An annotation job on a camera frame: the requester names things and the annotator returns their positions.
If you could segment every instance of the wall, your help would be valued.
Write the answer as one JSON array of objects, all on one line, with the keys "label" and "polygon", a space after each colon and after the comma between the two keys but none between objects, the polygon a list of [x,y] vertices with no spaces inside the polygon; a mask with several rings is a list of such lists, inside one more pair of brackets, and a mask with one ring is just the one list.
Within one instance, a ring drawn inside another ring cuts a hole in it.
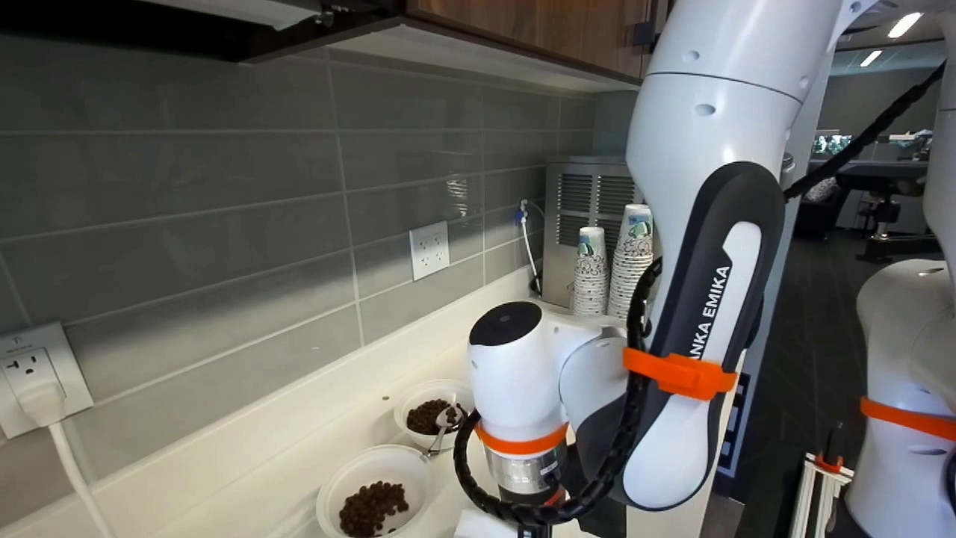
[{"label": "wall", "polygon": [[[328,50],[0,38],[0,331],[66,322],[96,401],[66,432],[101,480],[519,269],[543,157],[619,153],[628,116]],[[434,220],[452,266],[413,281]],[[66,492],[48,432],[0,438],[0,528]]]},{"label": "wall", "polygon": [[[861,135],[892,98],[931,68],[830,78],[818,124]],[[931,127],[939,83],[927,89],[888,130]]]}]

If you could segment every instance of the electrical outlet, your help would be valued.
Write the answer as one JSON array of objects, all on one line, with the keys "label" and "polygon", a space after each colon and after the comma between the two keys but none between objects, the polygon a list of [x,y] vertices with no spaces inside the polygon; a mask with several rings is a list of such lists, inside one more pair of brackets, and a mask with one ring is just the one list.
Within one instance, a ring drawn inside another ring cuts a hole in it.
[{"label": "electrical outlet", "polygon": [[408,229],[413,275],[426,278],[447,266],[447,220]]},{"label": "electrical outlet", "polygon": [[89,389],[60,322],[0,337],[0,428],[5,438],[32,429],[17,393],[60,382],[66,416],[92,405]]}]

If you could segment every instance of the ceiling light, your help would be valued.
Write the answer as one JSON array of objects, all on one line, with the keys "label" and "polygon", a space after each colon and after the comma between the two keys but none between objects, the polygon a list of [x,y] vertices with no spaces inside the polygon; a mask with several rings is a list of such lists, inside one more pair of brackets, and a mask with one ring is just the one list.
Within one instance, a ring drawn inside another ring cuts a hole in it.
[{"label": "ceiling light", "polygon": [[861,68],[867,68],[868,63],[876,63],[877,54],[885,54],[885,50],[876,47],[871,54],[867,54],[862,63],[861,63]]},{"label": "ceiling light", "polygon": [[909,32],[918,20],[924,17],[924,11],[909,11],[901,14],[892,26],[891,26],[891,38],[901,38],[901,32]]}]

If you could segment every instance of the white bowl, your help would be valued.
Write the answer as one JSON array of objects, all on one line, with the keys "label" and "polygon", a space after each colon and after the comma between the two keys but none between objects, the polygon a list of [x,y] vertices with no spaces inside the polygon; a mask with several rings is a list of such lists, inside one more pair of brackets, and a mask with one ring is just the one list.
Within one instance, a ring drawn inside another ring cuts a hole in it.
[{"label": "white bowl", "polygon": [[476,410],[476,396],[473,396],[473,389],[456,382],[456,380],[431,380],[431,382],[414,382],[414,385],[405,385],[401,393],[396,393],[396,402],[395,402],[395,428],[402,432],[402,438],[408,438],[413,444],[423,449],[423,452],[447,452],[455,444],[455,432],[444,432],[443,443],[435,432],[417,432],[405,425],[408,413],[417,410],[422,402],[426,401],[447,401],[452,405],[464,405],[465,416]]},{"label": "white bowl", "polygon": [[408,503],[408,510],[390,513],[378,534],[414,538],[414,519],[431,503],[434,485],[426,462],[408,444],[372,444],[355,459],[343,462],[343,470],[326,486],[319,486],[317,519],[323,538],[346,538],[337,519],[341,509],[353,492],[375,480],[401,485]]}]

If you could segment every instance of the upper cabinet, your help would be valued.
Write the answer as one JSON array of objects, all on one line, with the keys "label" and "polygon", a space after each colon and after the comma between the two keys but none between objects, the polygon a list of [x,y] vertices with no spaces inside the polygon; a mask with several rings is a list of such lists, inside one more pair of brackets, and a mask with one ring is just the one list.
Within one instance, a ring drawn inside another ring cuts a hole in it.
[{"label": "upper cabinet", "polygon": [[29,0],[0,3],[0,32],[36,32],[222,60],[414,29],[414,54],[447,38],[635,83],[665,0]]},{"label": "upper cabinet", "polygon": [[640,81],[647,47],[632,32],[652,24],[653,0],[408,0],[405,14],[465,38],[498,42],[555,63]]}]

